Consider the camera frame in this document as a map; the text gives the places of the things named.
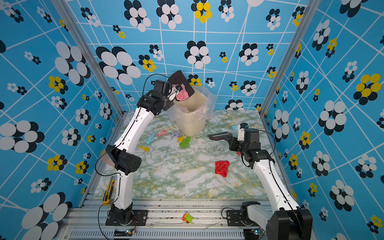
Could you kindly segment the black pink hand brush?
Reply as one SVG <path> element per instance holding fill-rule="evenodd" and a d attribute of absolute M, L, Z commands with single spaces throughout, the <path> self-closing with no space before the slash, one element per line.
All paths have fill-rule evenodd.
<path fill-rule="evenodd" d="M 213 141 L 225 140 L 228 142 L 233 138 L 233 135 L 229 132 L 222 132 L 222 133 L 208 135 L 208 138 Z"/>

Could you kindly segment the black dustpan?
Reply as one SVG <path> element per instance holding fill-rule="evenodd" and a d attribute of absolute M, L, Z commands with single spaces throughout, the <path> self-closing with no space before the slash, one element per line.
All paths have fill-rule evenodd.
<path fill-rule="evenodd" d="M 195 93 L 194 89 L 187 81 L 186 77 L 184 76 L 181 70 L 178 70 L 173 73 L 169 77 L 168 82 L 172 83 L 173 85 L 183 85 L 189 97 L 191 97 Z"/>

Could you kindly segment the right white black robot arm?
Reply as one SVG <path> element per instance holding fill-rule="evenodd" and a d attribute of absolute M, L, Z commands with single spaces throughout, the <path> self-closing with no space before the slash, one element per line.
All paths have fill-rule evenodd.
<path fill-rule="evenodd" d="M 238 136 L 229 136 L 229 149 L 241 154 L 242 160 L 261 181 L 271 205 L 265 210 L 256 202 L 244 202 L 241 206 L 242 222 L 257 224 L 269 240 L 311 239 L 313 217 L 309 210 L 301 208 L 289 193 L 275 169 L 275 161 L 267 150 L 261 148 L 258 129 L 238 127 Z"/>

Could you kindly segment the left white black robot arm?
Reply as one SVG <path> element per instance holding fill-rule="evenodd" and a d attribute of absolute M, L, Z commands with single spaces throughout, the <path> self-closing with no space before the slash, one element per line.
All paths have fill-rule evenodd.
<path fill-rule="evenodd" d="M 116 199 L 108 213 L 107 226 L 140 224 L 133 212 L 132 188 L 142 159 L 134 152 L 147 125 L 156 115 L 172 107 L 176 95 L 182 90 L 181 85 L 173 87 L 170 82 L 157 80 L 154 89 L 140 98 L 134 116 L 121 137 L 114 145 L 107 146 L 108 159 L 117 170 Z"/>

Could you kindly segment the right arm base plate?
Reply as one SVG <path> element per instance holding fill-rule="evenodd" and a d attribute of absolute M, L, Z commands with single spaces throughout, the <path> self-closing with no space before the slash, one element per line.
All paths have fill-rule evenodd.
<path fill-rule="evenodd" d="M 252 223 L 246 223 L 242 219 L 241 211 L 240 210 L 226 210 L 226 219 L 227 219 L 227 225 L 229 227 L 255 227 L 257 224 Z"/>

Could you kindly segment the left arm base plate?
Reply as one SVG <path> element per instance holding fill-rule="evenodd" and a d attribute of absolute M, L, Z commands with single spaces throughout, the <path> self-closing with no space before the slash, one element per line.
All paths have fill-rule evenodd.
<path fill-rule="evenodd" d="M 128 210 L 125 214 L 108 212 L 106 226 L 145 226 L 148 210 Z"/>

